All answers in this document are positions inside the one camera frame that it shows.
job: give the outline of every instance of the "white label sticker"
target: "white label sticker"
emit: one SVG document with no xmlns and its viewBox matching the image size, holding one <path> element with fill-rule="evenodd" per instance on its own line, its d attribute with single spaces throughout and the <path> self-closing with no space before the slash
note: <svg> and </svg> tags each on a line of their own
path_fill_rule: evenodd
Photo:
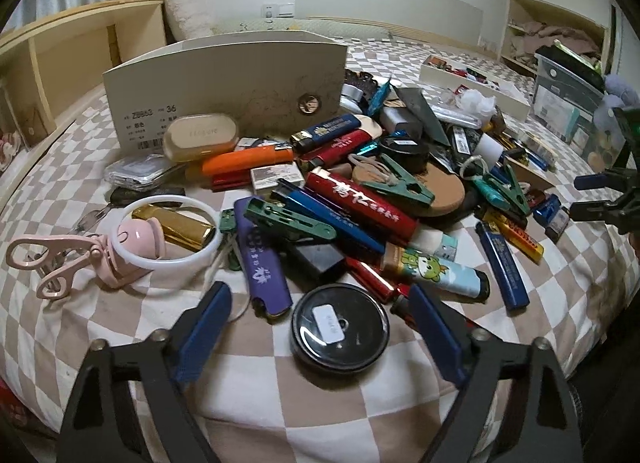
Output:
<svg viewBox="0 0 640 463">
<path fill-rule="evenodd" d="M 344 340 L 344 331 L 338 323 L 338 317 L 335 315 L 334 307 L 331 304 L 316 306 L 311 312 L 314 314 L 316 324 L 320 330 L 322 340 L 327 344 L 335 344 Z"/>
<path fill-rule="evenodd" d="M 466 141 L 465 132 L 462 130 L 462 128 L 453 128 L 453 135 L 456 139 L 456 148 L 458 149 L 458 151 L 463 154 L 471 154 L 471 151 L 469 150 L 469 144 Z"/>
</svg>

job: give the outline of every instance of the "screw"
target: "screw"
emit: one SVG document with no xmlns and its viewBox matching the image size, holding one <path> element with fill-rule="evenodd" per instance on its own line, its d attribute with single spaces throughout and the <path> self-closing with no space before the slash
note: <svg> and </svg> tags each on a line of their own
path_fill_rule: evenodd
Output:
<svg viewBox="0 0 640 463">
<path fill-rule="evenodd" d="M 102 351 L 108 345 L 108 342 L 104 338 L 97 338 L 89 344 L 89 349 L 91 351 Z"/>
<path fill-rule="evenodd" d="M 533 341 L 533 345 L 543 351 L 551 349 L 551 342 L 544 337 L 538 337 Z"/>
<path fill-rule="evenodd" d="M 169 338 L 169 331 L 166 329 L 156 329 L 152 334 L 151 334 L 151 340 L 153 342 L 164 342 L 165 340 L 167 340 Z"/>
<path fill-rule="evenodd" d="M 486 342 L 491 338 L 491 333 L 489 333 L 486 329 L 476 328 L 471 332 L 471 337 L 478 342 Z"/>
</svg>

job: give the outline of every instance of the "checkered bedsheet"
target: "checkered bedsheet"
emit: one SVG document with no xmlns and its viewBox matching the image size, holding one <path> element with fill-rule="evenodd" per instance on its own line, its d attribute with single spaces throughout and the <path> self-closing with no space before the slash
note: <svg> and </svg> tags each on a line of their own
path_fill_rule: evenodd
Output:
<svg viewBox="0 0 640 463">
<path fill-rule="evenodd" d="M 402 42 L 349 44 L 348 68 L 393 74 L 407 85 L 417 82 L 421 62 L 436 51 Z M 490 69 L 525 92 L 532 88 L 530 79 L 502 65 L 438 53 Z M 430 96 L 439 92 L 424 88 Z M 509 123 L 535 130 L 556 147 L 559 160 L 551 179 L 564 204 L 612 196 L 609 190 L 578 193 L 572 181 L 590 172 L 587 164 L 536 123 L 511 119 Z M 70 298 L 44 302 L 35 296 L 35 275 L 6 266 L 4 253 L 12 237 L 64 233 L 85 212 L 105 205 L 110 187 L 102 172 L 116 158 L 117 146 L 103 96 L 31 170 L 0 217 L 0 376 L 56 430 L 91 340 L 105 338 L 120 345 L 143 339 L 154 329 L 171 327 L 201 297 L 204 269 L 156 271 L 119 291 L 104 287 L 83 269 L 76 275 Z M 191 190 L 190 195 L 219 211 L 248 192 Z M 111 211 L 98 231 L 107 230 L 119 215 L 120 211 Z M 510 316 L 474 232 L 475 221 L 466 218 L 450 234 L 460 242 L 456 260 L 485 271 L 492 295 L 486 304 L 447 302 L 506 341 L 530 343 L 545 336 L 569 374 L 632 297 L 639 267 L 626 238 L 601 223 L 571 223 L 554 245 L 531 220 L 528 231 L 542 242 L 545 254 L 535 265 L 513 250 L 531 304 L 525 313 Z M 242 275 L 221 271 L 219 279 L 230 284 L 234 305 L 240 305 L 246 289 Z M 291 289 L 295 303 L 302 293 L 293 284 Z M 289 348 L 286 319 L 270 325 L 249 311 L 226 328 L 204 374 L 187 391 L 198 424 L 222 461 L 418 461 L 456 392 L 440 378 L 420 335 L 395 316 L 390 322 L 391 340 L 381 359 L 367 373 L 339 382 L 300 366 Z M 165 461 L 142 387 L 134 388 L 151 452 L 156 461 Z M 481 447 L 495 438 L 505 403 L 506 389 L 501 386 Z"/>
</svg>

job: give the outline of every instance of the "white open box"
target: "white open box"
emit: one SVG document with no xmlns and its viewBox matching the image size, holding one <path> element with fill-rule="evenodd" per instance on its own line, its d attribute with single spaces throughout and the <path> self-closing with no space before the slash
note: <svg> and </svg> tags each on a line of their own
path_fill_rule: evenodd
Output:
<svg viewBox="0 0 640 463">
<path fill-rule="evenodd" d="M 500 86 L 500 91 L 498 91 L 489 87 L 487 84 L 482 84 L 480 82 L 461 77 L 455 73 L 449 73 L 444 69 L 429 66 L 431 58 L 439 58 L 447 62 L 447 64 L 449 64 L 453 69 L 469 68 L 469 66 L 461 62 L 456 62 L 438 55 L 430 55 L 427 60 L 422 63 L 422 67 L 420 68 L 420 82 L 441 88 L 449 88 L 453 91 L 458 89 L 460 85 L 466 86 L 469 89 L 477 89 L 485 97 L 495 96 L 495 103 L 500 107 L 503 113 L 506 113 L 521 122 L 524 122 L 527 119 L 531 106 L 527 98 L 518 88 L 516 88 L 516 85 L 513 82 L 509 82 L 508 80 L 491 75 L 490 73 L 471 66 L 471 69 L 484 75 L 487 80 L 491 80 Z"/>
<path fill-rule="evenodd" d="M 159 149 L 175 117 L 226 113 L 241 136 L 278 136 L 338 111 L 347 47 L 309 32 L 239 32 L 184 40 L 104 74 L 111 117 L 125 154 Z M 319 101 L 313 114 L 300 99 Z"/>
</svg>

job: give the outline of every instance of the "round black container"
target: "round black container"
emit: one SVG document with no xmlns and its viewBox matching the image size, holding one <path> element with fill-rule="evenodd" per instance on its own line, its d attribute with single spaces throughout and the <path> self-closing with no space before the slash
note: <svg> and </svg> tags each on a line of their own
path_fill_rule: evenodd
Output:
<svg viewBox="0 0 640 463">
<path fill-rule="evenodd" d="M 405 136 L 385 136 L 380 140 L 380 153 L 385 153 L 398 162 L 407 172 L 417 174 L 424 171 L 429 159 L 429 144 Z"/>
<path fill-rule="evenodd" d="M 327 344 L 313 309 L 330 304 L 344 340 Z M 306 294 L 293 310 L 291 346 L 305 364 L 323 373 L 350 375 L 378 360 L 389 342 L 385 310 L 365 290 L 351 284 L 327 284 Z"/>
</svg>

